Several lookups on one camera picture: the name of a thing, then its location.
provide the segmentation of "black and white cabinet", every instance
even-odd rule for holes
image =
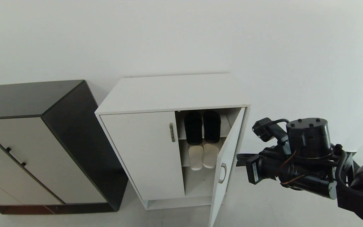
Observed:
[[[128,181],[84,80],[0,85],[0,213],[110,212]]]

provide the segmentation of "drawer handle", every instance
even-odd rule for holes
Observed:
[[[173,133],[173,123],[169,124],[169,128],[170,128],[170,137],[172,138],[172,142],[175,142],[175,134]]]
[[[8,152],[17,162],[19,162],[19,164],[21,165],[21,166],[25,166],[26,165],[26,162],[24,162],[24,161],[19,161],[19,158],[16,156],[16,155],[14,155],[11,151],[12,151],[12,149],[11,148],[6,148],[5,149],[6,150],[6,152]]]
[[[225,176],[223,177],[223,180],[218,180],[218,183],[220,183],[220,184],[222,184],[223,181],[226,179],[226,171],[227,171],[225,163],[222,163],[221,167],[225,169]]]

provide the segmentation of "cabinet top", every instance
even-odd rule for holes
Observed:
[[[239,81],[228,73],[122,78],[97,115],[250,106]]]
[[[0,119],[40,117],[84,80],[0,85]]]

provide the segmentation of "open cabinet door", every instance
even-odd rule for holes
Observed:
[[[236,144],[238,142],[244,113],[245,108],[242,108],[218,154],[209,227],[213,227],[216,216],[218,215],[218,211],[221,207],[223,197],[225,196],[229,174],[232,169],[233,159],[235,158]]]

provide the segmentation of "cabinet base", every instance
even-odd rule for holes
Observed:
[[[88,214],[116,212],[109,203],[0,206],[1,214]]]

